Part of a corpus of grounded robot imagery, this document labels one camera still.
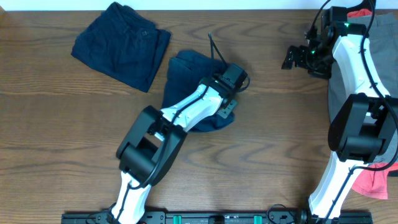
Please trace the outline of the navy blue shorts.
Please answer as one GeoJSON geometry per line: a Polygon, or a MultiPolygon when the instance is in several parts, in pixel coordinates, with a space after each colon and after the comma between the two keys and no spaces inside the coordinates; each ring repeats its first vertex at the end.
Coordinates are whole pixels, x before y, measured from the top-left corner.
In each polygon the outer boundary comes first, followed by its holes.
{"type": "MultiPolygon", "coordinates": [[[[162,107],[173,106],[191,95],[202,78],[211,76],[213,72],[224,73],[225,71],[226,65],[220,60],[212,60],[193,50],[180,51],[169,60],[162,107]]],[[[233,122],[234,114],[232,113],[227,118],[214,114],[201,120],[191,129],[191,132],[218,131],[233,122]]]]}

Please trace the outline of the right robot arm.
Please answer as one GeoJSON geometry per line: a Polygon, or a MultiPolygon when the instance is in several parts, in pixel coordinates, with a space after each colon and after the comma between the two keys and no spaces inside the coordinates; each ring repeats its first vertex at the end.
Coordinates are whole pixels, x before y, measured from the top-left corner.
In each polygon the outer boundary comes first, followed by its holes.
{"type": "Polygon", "coordinates": [[[295,223],[371,223],[369,212],[344,212],[341,206],[358,175],[387,151],[397,130],[397,99],[377,74],[370,27],[349,22],[348,13],[347,7],[322,6],[317,13],[321,28],[310,28],[307,45],[290,46],[282,64],[284,70],[300,67],[326,80],[337,66],[346,95],[328,131],[328,165],[295,223]]]}

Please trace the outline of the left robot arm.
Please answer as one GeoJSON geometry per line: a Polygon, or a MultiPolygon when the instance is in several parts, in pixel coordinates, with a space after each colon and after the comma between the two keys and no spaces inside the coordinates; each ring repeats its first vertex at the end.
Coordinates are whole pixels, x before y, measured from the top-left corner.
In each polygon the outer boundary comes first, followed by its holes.
{"type": "Polygon", "coordinates": [[[171,168],[188,132],[213,115],[225,119],[245,78],[216,74],[205,77],[180,101],[161,110],[144,108],[116,151],[121,188],[109,223],[138,223],[153,186],[171,168]]]}

